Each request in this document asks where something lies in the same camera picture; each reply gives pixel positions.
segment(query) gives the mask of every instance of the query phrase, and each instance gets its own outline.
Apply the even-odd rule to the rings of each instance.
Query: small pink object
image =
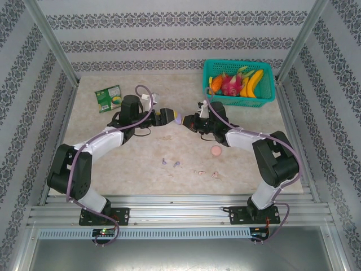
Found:
[[[210,148],[210,153],[214,156],[219,156],[222,153],[222,148],[219,146],[213,146],[212,148]]]

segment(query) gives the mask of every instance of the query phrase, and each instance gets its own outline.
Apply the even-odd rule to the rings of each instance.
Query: wall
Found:
[[[0,1],[0,270],[37,205],[73,88],[21,0]]]
[[[307,162],[353,270],[361,269],[361,2],[330,1],[284,88]]]
[[[281,67],[315,0],[39,1],[78,75],[202,72],[207,58]]]

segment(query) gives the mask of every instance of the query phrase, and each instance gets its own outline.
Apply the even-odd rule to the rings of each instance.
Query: beige countertop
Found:
[[[99,113],[94,91],[120,85],[121,94],[134,94],[143,84],[160,94],[156,109],[168,107],[182,116],[194,114],[202,101],[202,75],[83,76],[81,78],[64,143],[81,143],[101,132],[116,109]],[[245,129],[285,132],[277,101],[261,108],[226,106],[231,123]],[[170,123],[151,127],[146,137],[132,137],[127,143],[100,158],[92,168],[92,187],[103,195],[251,194],[260,183],[254,154],[220,145],[222,155],[213,157],[200,135],[182,125]],[[173,167],[176,161],[180,166]],[[212,178],[213,172],[219,173]],[[284,193],[302,193],[300,182]]]

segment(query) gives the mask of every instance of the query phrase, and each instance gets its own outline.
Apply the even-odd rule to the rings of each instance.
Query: yellow fruit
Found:
[[[240,93],[240,96],[241,97],[247,97],[247,92],[246,92],[246,89],[247,89],[247,83],[249,81],[249,77],[246,77],[242,80],[242,85],[243,85],[243,88],[241,90],[241,93]]]
[[[212,88],[212,80],[213,80],[213,77],[212,77],[212,76],[209,76],[208,84],[209,84],[209,87],[210,87],[210,88]],[[211,91],[211,90],[208,90],[208,94],[211,95],[211,94],[212,94],[212,91]]]
[[[249,98],[256,98],[256,96],[254,95],[254,90],[257,84],[262,79],[262,77],[263,77],[263,70],[260,69],[259,71],[255,72],[255,74],[249,80],[246,88],[246,93]]]

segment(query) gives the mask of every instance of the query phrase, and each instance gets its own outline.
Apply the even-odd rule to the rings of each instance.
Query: mounting plate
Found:
[[[247,212],[246,206],[231,206],[224,207],[223,211],[229,213],[231,225],[245,225],[245,224],[266,224],[267,218],[270,224],[280,224],[278,208],[276,206],[269,207],[261,212],[256,220],[252,220]]]
[[[110,217],[115,219],[119,226],[128,226],[129,222],[129,208],[111,208]],[[87,210],[81,209],[80,226],[112,226],[114,223],[110,220],[104,219],[100,216],[97,216]]]

